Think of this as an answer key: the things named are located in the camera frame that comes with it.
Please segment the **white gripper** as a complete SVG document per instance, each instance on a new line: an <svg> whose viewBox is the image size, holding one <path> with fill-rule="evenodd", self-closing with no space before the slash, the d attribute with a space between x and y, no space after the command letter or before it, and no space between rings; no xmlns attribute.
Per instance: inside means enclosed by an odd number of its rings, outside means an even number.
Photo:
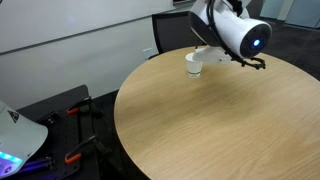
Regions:
<svg viewBox="0 0 320 180"><path fill-rule="evenodd" d="M192 60L209 64L228 64L231 57L225 54L221 47L197 48L192 55Z"/></svg>

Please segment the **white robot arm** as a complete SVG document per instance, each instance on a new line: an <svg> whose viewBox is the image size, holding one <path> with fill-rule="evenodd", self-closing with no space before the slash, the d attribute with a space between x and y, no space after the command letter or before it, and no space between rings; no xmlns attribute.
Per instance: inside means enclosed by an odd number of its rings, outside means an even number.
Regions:
<svg viewBox="0 0 320 180"><path fill-rule="evenodd" d="M225 64L236 61L266 68L257 58L269 43L271 26L252 19L246 9L251 0L196 0L188 12L190 28L206 44L187 55L189 61Z"/></svg>

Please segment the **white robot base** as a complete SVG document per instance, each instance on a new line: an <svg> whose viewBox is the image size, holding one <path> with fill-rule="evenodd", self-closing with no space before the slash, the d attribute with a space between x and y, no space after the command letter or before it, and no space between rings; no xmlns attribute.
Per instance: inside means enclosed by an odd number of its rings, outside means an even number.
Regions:
<svg viewBox="0 0 320 180"><path fill-rule="evenodd" d="M46 126L29 120L0 101L0 178L17 173L47 136Z"/></svg>

